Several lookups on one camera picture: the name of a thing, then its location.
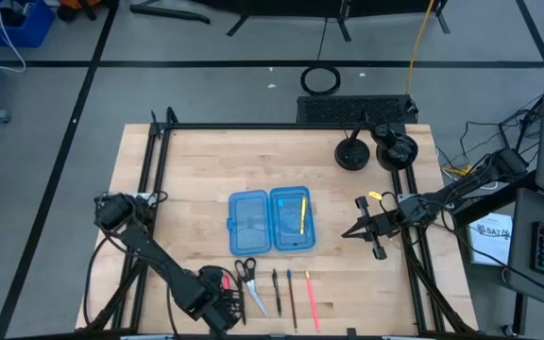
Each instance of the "yellow cable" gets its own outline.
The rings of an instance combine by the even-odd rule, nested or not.
[[[425,30],[425,25],[427,20],[430,18],[430,13],[432,12],[432,7],[434,6],[434,0],[430,0],[430,5],[427,7],[425,12],[425,18],[423,19],[423,24],[419,29],[419,34],[416,36],[415,47],[413,47],[413,55],[411,56],[411,64],[408,67],[408,86],[406,87],[406,94],[411,93],[411,86],[413,85],[413,66],[415,65],[415,58],[417,57],[417,50],[419,48],[419,42],[421,41],[421,36]]]

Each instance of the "desk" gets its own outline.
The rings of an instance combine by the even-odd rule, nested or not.
[[[136,191],[148,129],[148,125],[126,126],[111,191]],[[430,127],[407,126],[407,132],[419,146],[414,164],[419,191],[443,187]],[[390,173],[381,169],[374,157],[358,172],[343,170],[335,163],[334,149],[344,138],[341,130],[172,130],[162,184],[169,198],[159,207],[154,238],[185,268],[197,271],[205,264],[217,264],[233,270],[236,258],[230,254],[226,228],[230,194],[292,185],[306,185],[311,191],[316,246],[308,251],[271,250],[256,256],[257,290],[271,317],[264,318],[246,294],[247,324],[238,323],[230,333],[294,333],[284,275],[286,269],[291,269],[298,334],[316,334],[303,273],[306,268],[313,281],[322,334],[345,335],[347,328],[356,328],[361,335],[417,333],[400,238],[383,238],[387,260],[377,261],[371,244],[340,237],[359,216],[355,197],[370,190],[393,191]],[[372,140],[367,137],[363,140],[374,150]],[[376,202],[369,204],[371,213],[382,212]],[[384,204],[390,209],[391,199]],[[434,227],[429,228],[428,239],[440,291],[469,326],[476,329],[457,240]],[[88,303],[91,317],[102,309],[117,287],[123,260],[124,255],[108,244],[98,254]],[[276,312],[273,268],[279,272],[282,318]],[[422,291],[429,311],[423,288]],[[128,324],[132,294],[130,291],[127,296],[124,325]],[[140,332],[170,332],[164,294],[163,281],[150,271]],[[194,322],[175,304],[173,311],[180,333],[208,332],[204,322]],[[83,322],[79,316],[76,325],[81,327]],[[430,329],[433,322],[428,321],[427,325]]]

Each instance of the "wooden table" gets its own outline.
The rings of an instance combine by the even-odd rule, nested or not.
[[[126,126],[110,183],[112,192],[136,192],[147,132],[148,125]],[[419,191],[438,190],[443,182],[430,127],[407,126],[407,132],[419,146],[414,164]],[[315,247],[299,252],[273,249],[256,256],[257,291],[270,317],[262,315],[246,291],[246,326],[238,323],[230,333],[294,333],[285,275],[286,269],[291,269],[298,334],[316,334],[304,274],[308,269],[321,334],[346,334],[347,328],[356,328],[361,335],[417,334],[400,238],[382,238],[387,259],[377,261],[370,243],[340,236],[360,214],[354,204],[355,197],[365,196],[368,191],[393,191],[390,173],[381,169],[374,156],[365,169],[357,172],[346,171],[336,164],[333,151],[344,138],[341,130],[172,132],[162,184],[169,198],[160,205],[154,237],[185,268],[196,272],[205,264],[217,264],[233,271],[236,258],[230,253],[226,227],[230,194],[294,185],[305,185],[311,191]],[[374,142],[365,134],[361,138],[374,151]],[[155,168],[156,163],[152,166],[151,182]],[[369,200],[369,204],[372,214],[382,212],[376,202]],[[391,199],[384,201],[384,206],[393,208]],[[469,326],[477,328],[456,239],[434,226],[427,234],[440,291]],[[108,244],[96,258],[88,303],[91,318],[117,287],[123,259],[124,255]],[[274,268],[279,272],[282,317],[276,311],[271,280]],[[128,325],[132,294],[133,290],[127,297],[124,325]],[[149,270],[140,332],[171,332],[164,294],[163,280]],[[427,306],[427,327],[432,329],[424,288],[421,295]],[[180,333],[208,332],[202,320],[194,322],[175,304],[173,311]],[[77,326],[83,325],[79,314]]]

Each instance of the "scissors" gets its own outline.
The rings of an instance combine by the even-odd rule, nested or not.
[[[257,303],[257,306],[260,307],[263,315],[265,315],[265,317],[268,317],[268,312],[266,311],[264,304],[262,303],[260,297],[255,291],[255,264],[257,264],[255,262],[255,259],[248,258],[244,262],[242,262],[241,260],[236,260],[234,262],[234,267],[238,272],[239,279],[246,283],[246,287],[249,289],[251,297],[253,298],[255,303]]]

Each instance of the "yellow pencil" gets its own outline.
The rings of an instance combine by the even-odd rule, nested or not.
[[[299,233],[303,235],[303,229],[304,229],[304,226],[306,224],[306,207],[307,207],[307,204],[308,204],[308,198],[306,198],[306,196],[304,196],[302,199],[301,199],[301,228],[299,228]]]

